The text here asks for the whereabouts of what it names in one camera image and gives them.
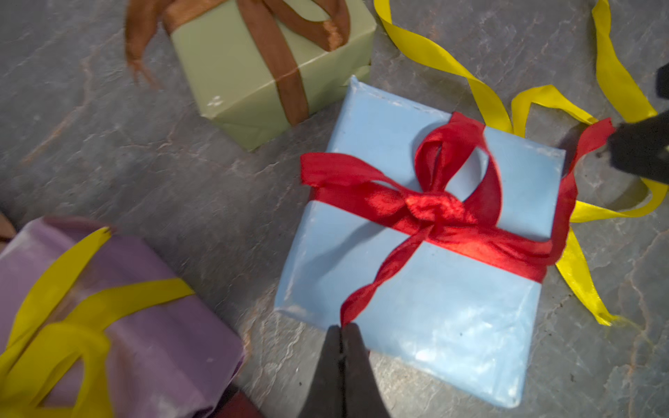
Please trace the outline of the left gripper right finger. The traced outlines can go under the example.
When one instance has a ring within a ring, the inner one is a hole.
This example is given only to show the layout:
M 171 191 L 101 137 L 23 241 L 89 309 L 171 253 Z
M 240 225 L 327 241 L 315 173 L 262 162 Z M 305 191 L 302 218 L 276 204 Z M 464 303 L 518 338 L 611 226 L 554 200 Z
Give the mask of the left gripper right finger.
M 355 323 L 341 331 L 343 349 L 343 416 L 390 418 L 377 386 L 362 334 Z

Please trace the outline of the yellow ribbon of red box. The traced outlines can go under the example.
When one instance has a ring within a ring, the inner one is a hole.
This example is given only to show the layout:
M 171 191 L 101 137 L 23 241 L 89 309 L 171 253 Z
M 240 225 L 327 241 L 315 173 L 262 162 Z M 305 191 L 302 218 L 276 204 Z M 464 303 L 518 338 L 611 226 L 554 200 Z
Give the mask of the yellow ribbon of red box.
M 554 85 L 521 92 L 512 100 L 510 110 L 505 109 L 498 95 L 473 76 L 444 48 L 428 38 L 394 25 L 389 2 L 376 1 L 374 7 L 386 33 L 406 57 L 418 64 L 467 80 L 484 122 L 490 127 L 524 137 L 530 109 L 534 104 L 559 109 L 587 125 L 596 123 L 596 118 L 569 101 Z M 610 38 L 612 15 L 609 3 L 597 2 L 592 10 L 592 18 L 596 31 L 596 76 L 600 89 L 626 122 L 641 122 L 657 116 L 658 113 L 631 74 L 618 60 Z M 571 216 L 571 222 L 639 218 L 651 214 L 664 201 L 668 187 L 651 179 L 642 181 L 651 193 L 651 198 L 646 204 L 632 210 L 617 212 L 579 201 Z M 575 233 L 568 234 L 566 250 L 557 262 L 557 268 L 566 284 L 599 324 L 611 326 L 625 322 L 625 318 L 612 315 L 601 300 Z

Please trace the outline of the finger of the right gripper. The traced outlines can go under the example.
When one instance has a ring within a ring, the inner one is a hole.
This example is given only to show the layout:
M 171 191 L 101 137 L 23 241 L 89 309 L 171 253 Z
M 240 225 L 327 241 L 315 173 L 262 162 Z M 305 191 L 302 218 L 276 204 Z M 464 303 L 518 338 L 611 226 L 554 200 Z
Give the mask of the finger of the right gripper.
M 668 184 L 668 111 L 623 124 L 609 137 L 612 166 L 622 172 Z

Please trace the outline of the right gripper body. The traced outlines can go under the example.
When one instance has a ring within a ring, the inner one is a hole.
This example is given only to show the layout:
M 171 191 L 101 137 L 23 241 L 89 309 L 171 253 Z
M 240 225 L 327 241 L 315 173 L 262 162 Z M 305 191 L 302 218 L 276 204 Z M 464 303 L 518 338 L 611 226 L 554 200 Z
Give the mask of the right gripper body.
M 656 95 L 662 99 L 669 99 L 669 64 L 660 67 L 656 72 Z

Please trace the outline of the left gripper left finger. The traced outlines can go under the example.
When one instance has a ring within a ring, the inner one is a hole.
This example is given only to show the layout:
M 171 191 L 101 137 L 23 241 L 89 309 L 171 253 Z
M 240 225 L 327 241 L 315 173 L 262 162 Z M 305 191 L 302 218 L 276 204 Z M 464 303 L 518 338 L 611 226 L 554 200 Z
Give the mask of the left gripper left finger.
M 299 418 L 344 416 L 344 353 L 341 328 L 327 330 L 319 362 Z

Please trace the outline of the blue gift box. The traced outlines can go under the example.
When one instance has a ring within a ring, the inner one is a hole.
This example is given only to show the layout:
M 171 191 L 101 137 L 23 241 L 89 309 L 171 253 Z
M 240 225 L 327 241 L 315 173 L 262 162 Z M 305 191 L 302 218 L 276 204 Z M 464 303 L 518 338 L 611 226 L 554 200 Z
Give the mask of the blue gift box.
M 352 79 L 329 142 L 419 191 L 414 156 L 449 114 Z M 531 240 L 552 230 L 564 151 L 491 127 L 445 187 L 468 199 L 490 161 L 501 177 L 498 226 Z M 389 226 L 318 200 L 306 206 L 284 266 L 275 310 L 319 328 L 336 324 L 345 299 L 374 280 L 406 239 Z M 539 282 L 424 243 L 358 317 L 368 348 L 398 358 L 495 406 L 522 399 Z

